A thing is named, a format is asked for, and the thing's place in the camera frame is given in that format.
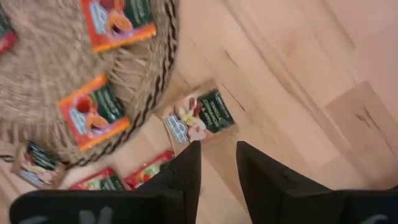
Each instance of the round jute rug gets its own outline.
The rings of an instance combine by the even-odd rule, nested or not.
[[[18,42],[0,57],[0,157],[26,139],[70,166],[112,153],[144,124],[167,86],[177,51],[178,0],[150,0],[156,37],[93,53],[80,0],[0,0]],[[106,72],[131,126],[81,152],[58,102]]]

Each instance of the wooden floor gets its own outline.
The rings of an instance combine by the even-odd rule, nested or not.
[[[203,146],[197,223],[249,223],[238,139],[332,189],[398,184],[397,12],[396,0],[180,1],[180,50],[165,100],[214,78],[240,130]],[[152,117],[63,186],[108,165],[127,175],[169,146]],[[5,210],[33,188],[0,166]]]

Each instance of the woven rug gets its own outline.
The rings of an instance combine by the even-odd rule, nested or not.
[[[162,96],[177,50],[178,0],[151,0],[157,36],[101,54],[92,51],[79,0],[0,0],[18,35],[0,56],[0,158],[26,139],[69,166],[112,153],[144,124]],[[106,72],[131,126],[81,152],[58,109],[60,99]]]

